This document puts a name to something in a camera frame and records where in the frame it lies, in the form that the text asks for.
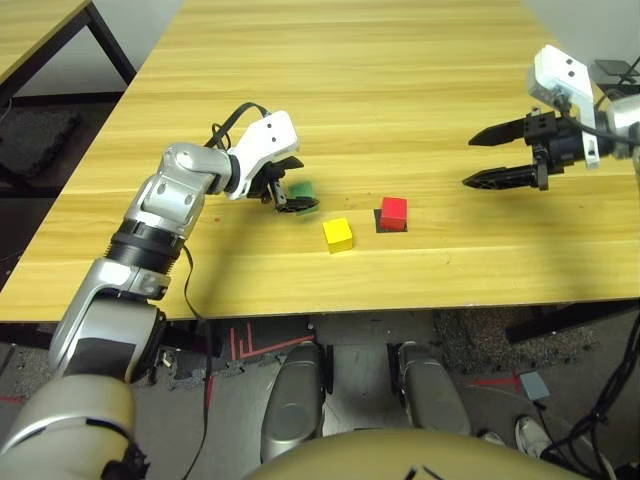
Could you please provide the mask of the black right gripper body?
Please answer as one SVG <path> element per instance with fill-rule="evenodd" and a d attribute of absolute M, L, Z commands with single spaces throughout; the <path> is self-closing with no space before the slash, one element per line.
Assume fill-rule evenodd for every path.
<path fill-rule="evenodd" d="M 585 160 L 582 131 L 562 117 L 556 118 L 557 130 L 548 141 L 552 166 L 549 172 L 563 173 L 564 168 Z"/>

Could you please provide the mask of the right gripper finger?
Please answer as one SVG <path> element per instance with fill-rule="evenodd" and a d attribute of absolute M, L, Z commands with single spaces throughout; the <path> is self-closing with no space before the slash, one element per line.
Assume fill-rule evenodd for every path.
<path fill-rule="evenodd" d="M 553 111 L 543 113 L 534 107 L 523 118 L 491 125 L 476 133 L 469 141 L 470 146 L 497 146 L 524 139 L 527 145 L 530 140 L 548 134 L 556 126 L 556 115 Z"/>
<path fill-rule="evenodd" d="M 507 190 L 530 187 L 548 189 L 548 151 L 539 146 L 532 148 L 531 164 L 517 167 L 498 167 L 481 170 L 462 181 L 464 186 L 479 190 Z"/>

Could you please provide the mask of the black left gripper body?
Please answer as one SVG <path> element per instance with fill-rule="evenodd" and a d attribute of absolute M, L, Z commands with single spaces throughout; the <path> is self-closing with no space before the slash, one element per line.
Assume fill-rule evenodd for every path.
<path fill-rule="evenodd" d="M 248 197 L 262 203 L 286 203 L 286 194 L 280 179 L 285 176 L 285 161 L 267 162 L 253 177 Z"/>

